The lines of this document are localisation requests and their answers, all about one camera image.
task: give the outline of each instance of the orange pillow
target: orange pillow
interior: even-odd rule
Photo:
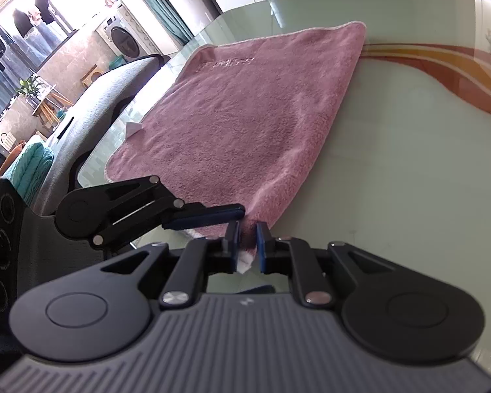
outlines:
[[[11,152],[9,152],[9,156],[6,158],[6,160],[0,167],[0,176],[3,176],[6,170],[11,166],[11,164],[13,164],[14,160],[18,158],[25,145],[26,145],[25,142],[20,143],[19,145],[14,147],[14,149]]]

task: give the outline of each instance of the curtain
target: curtain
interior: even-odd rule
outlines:
[[[163,27],[185,46],[194,35],[169,0],[144,0]]]

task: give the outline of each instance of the teal cushion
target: teal cushion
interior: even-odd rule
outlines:
[[[9,179],[24,202],[29,205],[47,176],[53,160],[53,151],[39,136],[33,136],[3,177]]]

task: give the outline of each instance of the gray chair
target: gray chair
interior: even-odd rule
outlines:
[[[69,109],[47,141],[55,160],[31,205],[36,214],[56,211],[62,198],[75,188],[81,164],[124,107],[167,60],[167,56],[151,55],[116,68],[92,83]]]

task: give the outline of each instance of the chair backrest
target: chair backrest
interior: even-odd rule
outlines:
[[[14,137],[9,131],[7,134],[5,133],[1,134],[0,141],[4,145],[4,148],[10,151],[14,147],[14,144],[16,143],[16,137]]]

